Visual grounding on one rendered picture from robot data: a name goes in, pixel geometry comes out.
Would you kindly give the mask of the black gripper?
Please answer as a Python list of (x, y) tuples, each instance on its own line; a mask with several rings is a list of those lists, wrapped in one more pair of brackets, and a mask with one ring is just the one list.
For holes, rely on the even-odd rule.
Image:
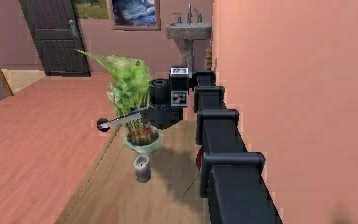
[(111, 127), (148, 117), (152, 126), (167, 129), (183, 119), (183, 109), (171, 105), (171, 90), (168, 79), (158, 78), (149, 82), (149, 106), (122, 115), (113, 120), (99, 118), (97, 129), (107, 132)]

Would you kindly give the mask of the beige melted candle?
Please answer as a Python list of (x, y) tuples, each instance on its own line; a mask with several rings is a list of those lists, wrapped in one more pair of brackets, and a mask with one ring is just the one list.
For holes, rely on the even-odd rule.
[(136, 180), (139, 183), (147, 183), (151, 179), (151, 167), (148, 156), (139, 155), (134, 163)]

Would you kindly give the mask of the green house plant in pot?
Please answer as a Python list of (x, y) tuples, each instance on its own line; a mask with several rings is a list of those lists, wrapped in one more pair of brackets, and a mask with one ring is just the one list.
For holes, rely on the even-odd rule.
[[(114, 79), (107, 92), (118, 116), (125, 116), (149, 106), (149, 82), (152, 80), (148, 65), (140, 59), (120, 55), (98, 55), (79, 50), (79, 53), (96, 60)], [(161, 146), (161, 136), (147, 118), (125, 123), (127, 148), (141, 155), (150, 155)]]

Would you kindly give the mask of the wooden table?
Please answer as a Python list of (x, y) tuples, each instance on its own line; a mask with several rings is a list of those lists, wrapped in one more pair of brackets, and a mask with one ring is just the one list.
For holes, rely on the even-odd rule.
[(162, 146), (150, 155), (151, 179), (136, 181), (137, 153), (123, 143), (126, 129), (85, 175), (55, 224), (210, 224), (207, 201), (196, 180), (195, 122), (163, 130)]

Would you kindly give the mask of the dark wooden door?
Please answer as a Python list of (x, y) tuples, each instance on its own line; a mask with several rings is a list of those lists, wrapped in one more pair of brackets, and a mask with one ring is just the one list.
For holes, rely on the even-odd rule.
[[(18, 0), (47, 76), (90, 77), (73, 0)], [(78, 37), (70, 30), (75, 20)]]

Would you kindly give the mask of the blue framed painting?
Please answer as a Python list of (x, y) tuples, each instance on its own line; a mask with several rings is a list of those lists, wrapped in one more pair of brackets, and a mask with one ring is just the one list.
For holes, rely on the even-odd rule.
[(160, 0), (106, 0), (113, 30), (160, 31)]

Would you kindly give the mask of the green framed painting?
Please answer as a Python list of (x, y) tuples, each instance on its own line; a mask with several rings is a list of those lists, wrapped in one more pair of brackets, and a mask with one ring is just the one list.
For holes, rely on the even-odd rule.
[(106, 0), (73, 0), (79, 19), (107, 19)]

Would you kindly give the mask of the grey pedestal sink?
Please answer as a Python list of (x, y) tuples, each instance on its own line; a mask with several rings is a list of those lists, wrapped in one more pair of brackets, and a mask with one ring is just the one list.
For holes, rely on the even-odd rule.
[(212, 23), (204, 22), (201, 13), (197, 14), (196, 21), (193, 22), (192, 4), (188, 4), (187, 18), (183, 22), (181, 14), (175, 12), (177, 21), (165, 26), (166, 38), (183, 42), (183, 66), (190, 72), (194, 72), (194, 42), (196, 40), (209, 40), (212, 33)]

